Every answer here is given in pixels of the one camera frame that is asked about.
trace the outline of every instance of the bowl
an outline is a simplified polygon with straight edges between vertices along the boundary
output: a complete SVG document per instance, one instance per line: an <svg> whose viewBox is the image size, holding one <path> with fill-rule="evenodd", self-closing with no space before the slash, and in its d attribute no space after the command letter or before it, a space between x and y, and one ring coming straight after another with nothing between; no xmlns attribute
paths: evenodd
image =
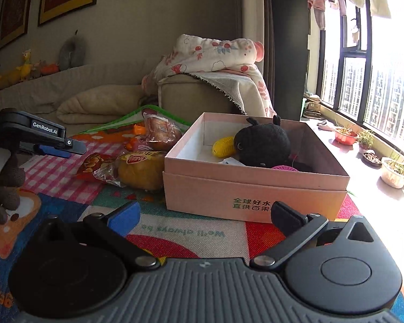
<svg viewBox="0 0 404 323"><path fill-rule="evenodd" d="M377 169L381 168L381 167L382 167L381 160L379 159L379 160L380 160L379 163L374 162L374 161L371 161L371 160L369 160L369 158L368 158L369 155L375 155L375 154L372 153L372 152L364 152L364 153L362 154L362 161L363 161L365 164L367 164L367 165L369 165L369 166L371 166L371 167L375 167L375 168L377 168Z"/></svg>
<svg viewBox="0 0 404 323"><path fill-rule="evenodd" d="M335 140L342 145L353 145L358 140L358 134L350 132L350 134L346 135L335 131Z"/></svg>

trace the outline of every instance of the ridged gray surface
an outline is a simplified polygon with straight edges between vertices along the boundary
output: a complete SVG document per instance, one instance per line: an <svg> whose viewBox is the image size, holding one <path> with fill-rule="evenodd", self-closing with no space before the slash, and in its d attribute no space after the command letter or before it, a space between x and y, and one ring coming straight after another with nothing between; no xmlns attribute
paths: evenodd
<svg viewBox="0 0 404 323"><path fill-rule="evenodd" d="M68 323L399 323L388 311L346 319L296 302L272 273L241 259L169 259L139 273L111 304ZM57 323L21 313L17 323Z"/></svg>

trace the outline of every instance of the small plant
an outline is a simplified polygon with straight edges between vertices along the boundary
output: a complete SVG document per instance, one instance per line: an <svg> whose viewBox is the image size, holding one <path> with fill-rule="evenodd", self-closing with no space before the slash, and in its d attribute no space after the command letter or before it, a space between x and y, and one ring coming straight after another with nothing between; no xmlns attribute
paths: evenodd
<svg viewBox="0 0 404 323"><path fill-rule="evenodd" d="M343 135L350 135L353 132L350 127L337 127L336 131Z"/></svg>
<svg viewBox="0 0 404 323"><path fill-rule="evenodd" d="M387 162L387 165L394 170L396 173L400 175L404 175L404 159L400 162L401 154L395 152L390 156L390 160Z"/></svg>
<svg viewBox="0 0 404 323"><path fill-rule="evenodd" d="M371 148L374 142L373 133L370 130L363 130L358 134L358 142L367 149Z"/></svg>

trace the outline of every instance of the snack bag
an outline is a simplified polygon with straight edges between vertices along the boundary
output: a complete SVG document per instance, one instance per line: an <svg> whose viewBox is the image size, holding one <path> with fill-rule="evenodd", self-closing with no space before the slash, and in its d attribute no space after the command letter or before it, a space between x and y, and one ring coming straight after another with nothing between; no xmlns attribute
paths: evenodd
<svg viewBox="0 0 404 323"><path fill-rule="evenodd" d="M94 173L101 168L111 165L116 157L108 154L93 153L85 158L82 165L76 172L76 178L79 180L98 182Z"/></svg>
<svg viewBox="0 0 404 323"><path fill-rule="evenodd" d="M129 152L153 151L154 149L145 142L146 139L145 136L132 137L125 147Z"/></svg>
<svg viewBox="0 0 404 323"><path fill-rule="evenodd" d="M147 137L145 143L155 151L168 152L182 134L171 121L156 114L144 114Z"/></svg>
<svg viewBox="0 0 404 323"><path fill-rule="evenodd" d="M166 152L132 152L117 159L118 177L133 188L157 191L163 187Z"/></svg>

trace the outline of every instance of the orange snack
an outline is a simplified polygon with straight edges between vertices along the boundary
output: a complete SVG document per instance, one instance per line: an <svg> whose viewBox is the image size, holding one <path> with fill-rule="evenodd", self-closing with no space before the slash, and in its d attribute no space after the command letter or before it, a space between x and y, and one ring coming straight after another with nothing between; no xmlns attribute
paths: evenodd
<svg viewBox="0 0 404 323"><path fill-rule="evenodd" d="M133 126L133 134L135 136L141 135L144 136L147 133L147 130L143 126L135 125Z"/></svg>

